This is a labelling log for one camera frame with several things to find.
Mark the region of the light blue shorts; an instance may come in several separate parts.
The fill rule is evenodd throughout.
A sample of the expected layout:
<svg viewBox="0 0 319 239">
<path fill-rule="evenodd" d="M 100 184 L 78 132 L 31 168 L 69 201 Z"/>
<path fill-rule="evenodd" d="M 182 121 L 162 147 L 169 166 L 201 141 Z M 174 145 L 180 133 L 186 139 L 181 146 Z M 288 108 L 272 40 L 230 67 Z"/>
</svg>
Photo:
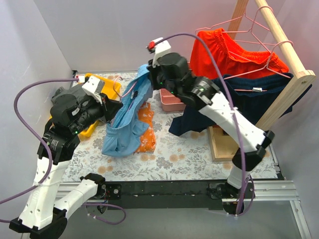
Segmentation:
<svg viewBox="0 0 319 239">
<path fill-rule="evenodd" d="M 144 102 L 153 96 L 153 88 L 149 80 L 147 64 L 138 69 L 140 78 L 139 94 L 131 109 L 127 112 L 122 108 L 117 112 L 112 124 L 106 127 L 106 136 L 102 146 L 102 154 L 111 157 L 124 157 L 133 154 L 141 144 L 140 136 L 147 130 L 148 125 L 138 119 L 138 110 Z"/>
</svg>

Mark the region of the pink wire hanger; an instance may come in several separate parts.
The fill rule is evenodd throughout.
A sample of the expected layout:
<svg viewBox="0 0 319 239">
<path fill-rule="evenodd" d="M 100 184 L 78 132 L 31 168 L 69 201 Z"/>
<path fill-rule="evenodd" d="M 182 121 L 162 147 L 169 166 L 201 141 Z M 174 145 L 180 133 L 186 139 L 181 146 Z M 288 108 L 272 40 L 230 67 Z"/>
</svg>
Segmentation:
<svg viewBox="0 0 319 239">
<path fill-rule="evenodd" d="M 114 79 L 113 91 L 116 93 L 120 103 L 123 103 L 122 111 L 127 112 L 131 109 L 135 98 L 139 94 L 138 87 L 139 87 L 140 78 L 136 77 L 135 79 L 133 79 L 124 89 L 124 91 L 121 93 L 120 90 L 116 89 L 116 83 L 122 79 L 123 77 L 121 76 L 118 76 Z"/>
</svg>

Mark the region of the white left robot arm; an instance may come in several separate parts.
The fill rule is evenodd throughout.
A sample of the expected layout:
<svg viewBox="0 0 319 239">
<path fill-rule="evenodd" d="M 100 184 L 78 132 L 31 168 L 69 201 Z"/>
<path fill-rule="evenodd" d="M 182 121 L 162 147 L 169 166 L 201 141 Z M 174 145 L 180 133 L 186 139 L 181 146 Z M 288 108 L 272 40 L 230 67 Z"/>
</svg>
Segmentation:
<svg viewBox="0 0 319 239">
<path fill-rule="evenodd" d="M 17 233 L 28 233 L 31 239 L 57 239 L 70 216 L 87 200 L 107 199 L 112 192 L 99 174 L 81 177 L 80 184 L 60 200 L 56 195 L 62 177 L 76 147 L 79 133 L 99 119 L 110 122 L 123 104 L 101 93 L 97 100 L 85 96 L 81 101 L 72 94 L 56 97 L 50 109 L 38 148 L 37 170 L 32 190 L 19 217 L 9 223 Z"/>
</svg>

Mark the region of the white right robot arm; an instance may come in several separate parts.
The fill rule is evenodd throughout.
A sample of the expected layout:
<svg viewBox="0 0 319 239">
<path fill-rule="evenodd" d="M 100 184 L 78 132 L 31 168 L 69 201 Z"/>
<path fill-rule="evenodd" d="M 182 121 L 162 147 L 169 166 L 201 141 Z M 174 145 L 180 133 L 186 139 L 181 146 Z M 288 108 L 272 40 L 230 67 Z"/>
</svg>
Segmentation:
<svg viewBox="0 0 319 239">
<path fill-rule="evenodd" d="M 212 80 L 193 76 L 187 60 L 178 53 L 155 54 L 148 70 L 154 90 L 167 89 L 184 104 L 211 119 L 231 136 L 239 146 L 227 178 L 226 194 L 239 197 L 243 182 L 263 159 L 266 148 L 274 139 L 272 131 L 263 131 L 250 123 L 229 101 Z"/>
</svg>

